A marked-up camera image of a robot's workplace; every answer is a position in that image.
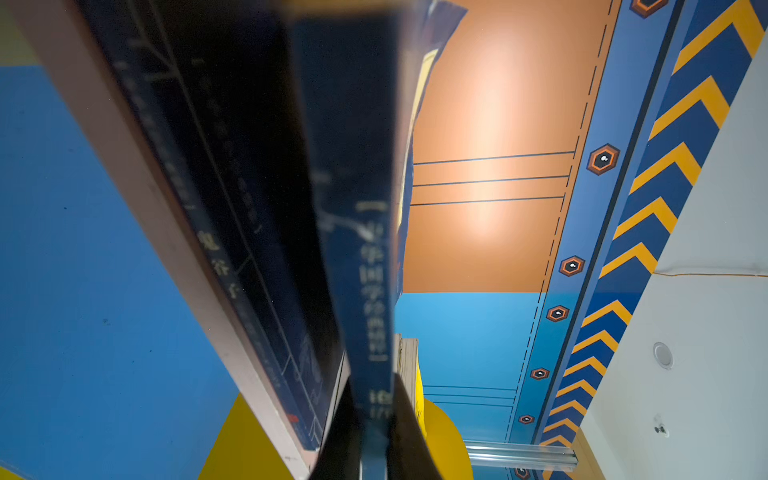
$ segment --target wall mural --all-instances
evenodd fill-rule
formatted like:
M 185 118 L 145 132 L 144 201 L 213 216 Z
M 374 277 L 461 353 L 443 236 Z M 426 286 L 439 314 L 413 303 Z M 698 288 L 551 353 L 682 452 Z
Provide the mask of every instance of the wall mural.
M 415 125 L 396 327 L 465 439 L 569 446 L 768 1 L 458 3 Z

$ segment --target dark blue book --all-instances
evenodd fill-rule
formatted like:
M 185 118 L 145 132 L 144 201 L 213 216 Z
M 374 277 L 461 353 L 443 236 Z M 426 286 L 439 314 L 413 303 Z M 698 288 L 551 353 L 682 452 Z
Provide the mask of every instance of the dark blue book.
M 78 0 L 303 447 L 339 370 L 283 24 L 259 2 Z

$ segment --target painted wall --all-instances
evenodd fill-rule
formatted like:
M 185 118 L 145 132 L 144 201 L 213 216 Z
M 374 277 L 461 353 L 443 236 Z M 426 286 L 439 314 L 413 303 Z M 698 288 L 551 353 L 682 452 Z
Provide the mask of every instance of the painted wall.
M 763 40 L 658 273 L 768 274 L 767 82 Z M 762 277 L 651 277 L 588 413 L 601 465 L 615 462 L 627 480 L 768 475 L 767 287 Z M 672 370 L 655 363 L 657 341 L 671 348 Z M 656 415 L 668 439 L 654 432 Z M 592 432 L 609 448 L 598 450 Z
M 414 130 L 403 291 L 539 293 L 618 8 L 611 0 L 458 3 L 468 12 L 432 72 Z
M 243 396 L 238 395 L 199 480 L 247 478 L 292 480 L 293 476 Z
M 0 466 L 197 478 L 237 388 L 42 68 L 0 67 Z

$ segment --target dashed line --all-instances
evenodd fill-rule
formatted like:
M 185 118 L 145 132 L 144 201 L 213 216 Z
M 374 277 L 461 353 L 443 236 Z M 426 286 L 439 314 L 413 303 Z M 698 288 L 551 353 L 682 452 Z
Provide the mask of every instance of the dashed line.
M 581 114 L 581 126 L 578 128 L 579 130 L 584 128 L 584 119 L 587 117 L 587 107 L 589 107 L 589 102 L 584 104 L 584 113 Z
M 589 83 L 589 93 L 587 95 L 592 95 L 592 85 L 594 85 L 594 76 L 598 72 L 598 66 L 594 66 L 594 70 L 592 71 L 592 81 Z
M 600 58 L 600 53 L 603 51 L 603 42 L 605 41 L 605 32 L 608 30 L 608 24 L 605 24 L 603 27 L 603 38 L 600 39 L 600 48 L 598 49 L 598 58 Z

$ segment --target yellow wall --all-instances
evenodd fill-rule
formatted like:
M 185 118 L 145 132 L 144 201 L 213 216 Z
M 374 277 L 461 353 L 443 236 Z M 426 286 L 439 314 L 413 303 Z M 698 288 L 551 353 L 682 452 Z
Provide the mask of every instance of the yellow wall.
M 0 467 L 0 480 L 22 480 L 22 478 Z
M 199 480 L 292 480 L 242 395 L 237 396 Z

